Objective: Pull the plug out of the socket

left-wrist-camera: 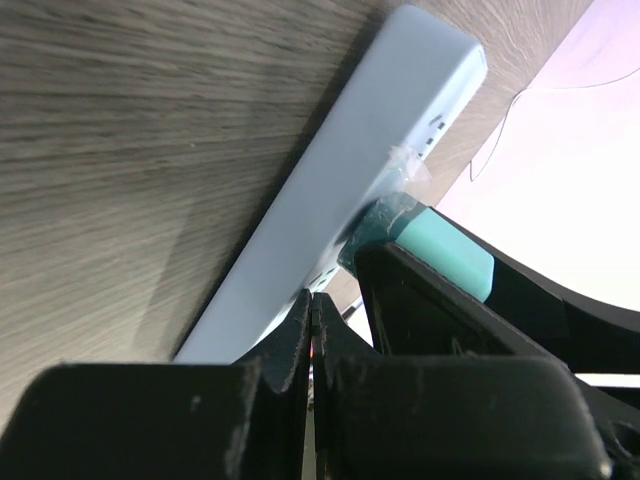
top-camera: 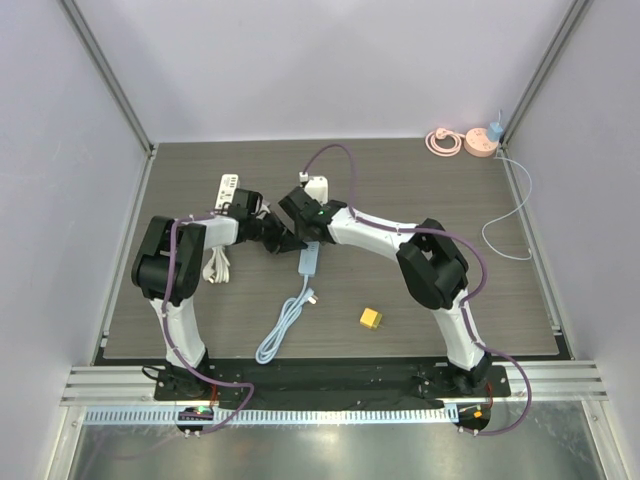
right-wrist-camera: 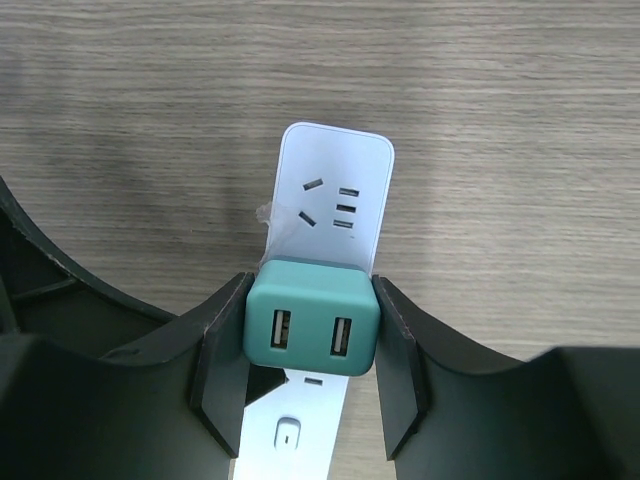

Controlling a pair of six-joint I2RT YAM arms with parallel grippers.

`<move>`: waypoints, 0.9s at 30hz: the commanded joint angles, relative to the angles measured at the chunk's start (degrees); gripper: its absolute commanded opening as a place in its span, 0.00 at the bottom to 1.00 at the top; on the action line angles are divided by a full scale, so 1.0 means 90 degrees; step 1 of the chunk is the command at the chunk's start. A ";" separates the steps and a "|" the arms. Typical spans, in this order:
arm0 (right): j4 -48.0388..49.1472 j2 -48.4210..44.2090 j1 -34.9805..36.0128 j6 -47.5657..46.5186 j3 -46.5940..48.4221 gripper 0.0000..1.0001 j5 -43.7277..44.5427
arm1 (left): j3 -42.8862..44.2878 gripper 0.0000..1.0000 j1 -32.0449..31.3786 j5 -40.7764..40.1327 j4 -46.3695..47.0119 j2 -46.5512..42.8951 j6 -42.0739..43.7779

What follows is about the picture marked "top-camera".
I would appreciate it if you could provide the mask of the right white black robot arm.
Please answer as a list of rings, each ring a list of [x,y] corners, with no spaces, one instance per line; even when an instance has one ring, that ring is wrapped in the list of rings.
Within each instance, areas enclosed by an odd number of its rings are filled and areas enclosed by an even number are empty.
[[[460,394],[476,394],[487,382],[491,353],[469,307],[468,262],[459,239],[434,219],[397,223],[367,215],[345,202],[322,203],[301,186],[279,201],[297,237],[352,246],[395,262],[411,297],[430,310],[446,346],[447,375]]]

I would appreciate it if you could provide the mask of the yellow plug adapter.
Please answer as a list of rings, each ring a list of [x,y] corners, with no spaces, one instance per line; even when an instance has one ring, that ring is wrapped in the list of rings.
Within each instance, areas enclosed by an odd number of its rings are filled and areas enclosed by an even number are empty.
[[[382,314],[377,310],[365,308],[359,318],[359,324],[369,330],[377,330],[380,327]]]

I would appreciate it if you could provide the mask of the white power strip with cord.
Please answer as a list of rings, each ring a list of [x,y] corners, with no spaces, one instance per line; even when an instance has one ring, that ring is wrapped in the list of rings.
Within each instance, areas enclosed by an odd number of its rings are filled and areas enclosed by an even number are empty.
[[[221,177],[216,198],[215,209],[222,210],[230,203],[236,189],[240,185],[237,174],[224,174]],[[211,250],[211,258],[202,270],[202,277],[211,284],[228,283],[230,278],[230,261],[224,246],[217,246]]]

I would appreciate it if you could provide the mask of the light blue power strip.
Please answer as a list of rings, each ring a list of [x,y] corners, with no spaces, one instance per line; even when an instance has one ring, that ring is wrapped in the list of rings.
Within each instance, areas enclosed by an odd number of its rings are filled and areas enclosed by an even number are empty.
[[[320,243],[309,242],[307,248],[300,251],[298,274],[302,278],[302,287],[295,297],[288,298],[282,305],[278,320],[269,334],[258,346],[254,359],[260,365],[266,365],[274,360],[286,337],[288,330],[295,324],[307,303],[315,304],[317,297],[309,286],[309,281],[315,276],[319,258]]]

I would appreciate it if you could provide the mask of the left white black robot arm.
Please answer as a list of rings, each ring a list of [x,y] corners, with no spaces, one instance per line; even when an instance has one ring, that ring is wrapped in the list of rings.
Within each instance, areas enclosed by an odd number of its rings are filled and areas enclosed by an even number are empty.
[[[208,352],[194,309],[203,256],[216,247],[247,241],[258,242],[273,254],[307,249],[260,193],[239,189],[203,217],[153,217],[134,260],[132,282],[156,312],[167,366],[181,370],[177,387],[190,399],[205,397],[212,387]]]

